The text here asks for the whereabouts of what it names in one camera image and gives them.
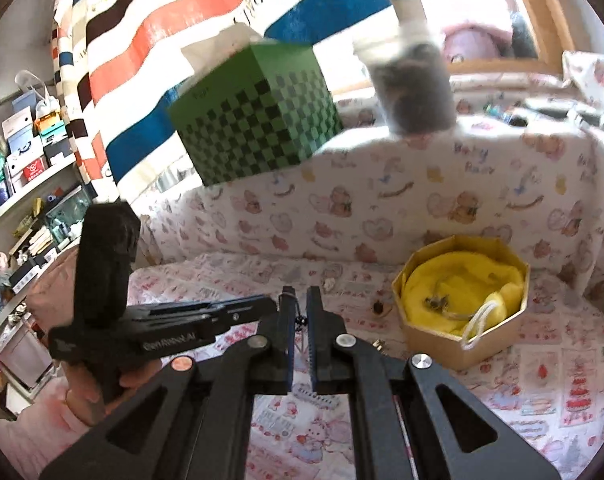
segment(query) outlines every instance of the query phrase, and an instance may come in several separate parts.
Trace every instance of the blue box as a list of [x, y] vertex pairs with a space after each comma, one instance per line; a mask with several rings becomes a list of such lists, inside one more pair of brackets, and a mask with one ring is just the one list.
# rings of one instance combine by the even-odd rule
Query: blue box
[[8, 138], [11, 153], [18, 153], [26, 148], [33, 139], [33, 124], [23, 127], [19, 132]]
[[42, 138], [42, 145], [47, 146], [51, 142], [57, 142], [62, 137], [66, 137], [66, 128], [64, 127], [64, 121], [58, 121], [49, 126], [46, 130], [40, 133]]
[[16, 114], [25, 108], [31, 109], [31, 117], [35, 117], [35, 105], [38, 103], [38, 96], [35, 90], [29, 90], [17, 99], [13, 100], [13, 113]]

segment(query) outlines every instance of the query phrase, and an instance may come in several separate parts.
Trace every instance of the pink sleeve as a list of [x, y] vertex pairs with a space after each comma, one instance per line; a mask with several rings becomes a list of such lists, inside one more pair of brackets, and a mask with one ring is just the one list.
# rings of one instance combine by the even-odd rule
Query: pink sleeve
[[67, 390], [66, 378], [52, 379], [18, 420], [0, 420], [0, 449], [26, 480], [88, 430], [67, 407]]

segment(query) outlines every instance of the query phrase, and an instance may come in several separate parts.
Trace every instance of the triangular cutout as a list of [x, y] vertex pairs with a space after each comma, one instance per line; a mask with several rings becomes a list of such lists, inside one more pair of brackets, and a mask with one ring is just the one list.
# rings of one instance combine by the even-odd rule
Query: triangular cutout
[[158, 388], [112, 428], [107, 433], [106, 440], [131, 454], [139, 454], [162, 408], [165, 396], [166, 388]]
[[470, 453], [498, 439], [498, 433], [455, 395], [448, 386], [435, 388], [460, 449]]

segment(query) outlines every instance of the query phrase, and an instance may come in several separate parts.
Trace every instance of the teal box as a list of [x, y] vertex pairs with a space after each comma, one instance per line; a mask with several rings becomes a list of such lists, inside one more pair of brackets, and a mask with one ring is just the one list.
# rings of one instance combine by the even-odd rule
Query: teal box
[[313, 47], [299, 44], [246, 47], [169, 116], [205, 186], [299, 164], [342, 129]]

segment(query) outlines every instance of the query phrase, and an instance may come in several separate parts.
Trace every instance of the human hand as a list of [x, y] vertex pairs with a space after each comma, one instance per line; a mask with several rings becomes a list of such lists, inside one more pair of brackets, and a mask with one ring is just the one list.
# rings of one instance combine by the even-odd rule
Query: human hand
[[87, 426], [95, 426], [122, 402], [134, 396], [140, 386], [160, 371], [162, 362], [159, 359], [150, 361], [136, 370], [122, 374], [120, 386], [125, 388], [124, 393], [106, 405], [102, 400], [100, 386], [84, 365], [63, 363], [62, 367], [69, 387], [66, 405]]

